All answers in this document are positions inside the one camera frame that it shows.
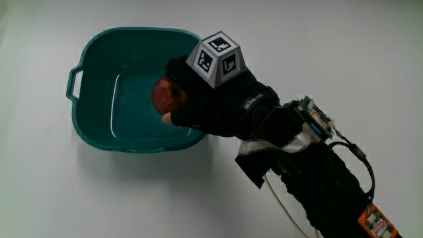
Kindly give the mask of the person's right hand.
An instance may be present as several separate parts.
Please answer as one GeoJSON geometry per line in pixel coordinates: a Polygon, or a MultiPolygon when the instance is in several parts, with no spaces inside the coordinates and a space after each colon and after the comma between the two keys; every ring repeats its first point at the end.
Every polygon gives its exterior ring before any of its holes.
{"type": "Polygon", "coordinates": [[[189,103],[166,113],[165,124],[246,137],[280,103],[249,71],[240,45],[222,31],[199,41],[189,56],[171,59],[166,74],[189,103]]]}

